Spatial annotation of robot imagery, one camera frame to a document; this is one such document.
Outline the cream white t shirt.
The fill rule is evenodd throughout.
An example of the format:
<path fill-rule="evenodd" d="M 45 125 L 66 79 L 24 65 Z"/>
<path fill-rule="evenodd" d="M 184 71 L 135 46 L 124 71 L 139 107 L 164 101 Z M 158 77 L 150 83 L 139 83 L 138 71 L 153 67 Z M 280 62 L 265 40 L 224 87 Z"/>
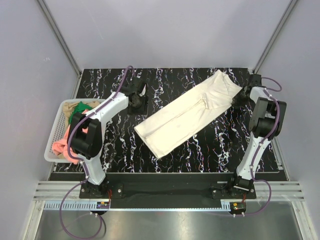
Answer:
<path fill-rule="evenodd" d="M 134 129 L 160 159 L 228 110 L 241 89 L 227 74 L 217 70 Z"/>

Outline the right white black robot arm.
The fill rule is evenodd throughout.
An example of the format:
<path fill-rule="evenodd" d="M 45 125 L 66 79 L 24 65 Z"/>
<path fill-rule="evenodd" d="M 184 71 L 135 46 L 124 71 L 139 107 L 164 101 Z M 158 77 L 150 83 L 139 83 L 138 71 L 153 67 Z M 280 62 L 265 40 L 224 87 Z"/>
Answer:
<path fill-rule="evenodd" d="M 227 185 L 228 195 L 239 198 L 245 190 L 249 191 L 255 182 L 258 164 L 274 137 L 282 130 L 287 103 L 275 99 L 270 91 L 280 92 L 262 85 L 260 74 L 251 74 L 246 85 L 232 100 L 232 105 L 240 107 L 250 100 L 254 109 L 249 121 L 249 144 L 242 161 L 237 166 L 231 183 Z"/>

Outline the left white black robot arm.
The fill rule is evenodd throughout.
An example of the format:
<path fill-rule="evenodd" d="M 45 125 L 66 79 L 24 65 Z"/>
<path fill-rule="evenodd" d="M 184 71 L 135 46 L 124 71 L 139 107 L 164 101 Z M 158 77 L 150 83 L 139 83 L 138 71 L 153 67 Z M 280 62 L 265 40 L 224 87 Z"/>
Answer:
<path fill-rule="evenodd" d="M 92 184 L 90 192 L 97 198 L 108 193 L 108 186 L 103 182 L 106 174 L 100 160 L 107 123 L 123 110 L 127 110 L 128 115 L 146 115 L 147 93 L 147 82 L 134 77 L 97 107 L 86 113 L 75 113 L 71 118 L 67 149 L 73 160 L 83 164 L 85 178 Z"/>

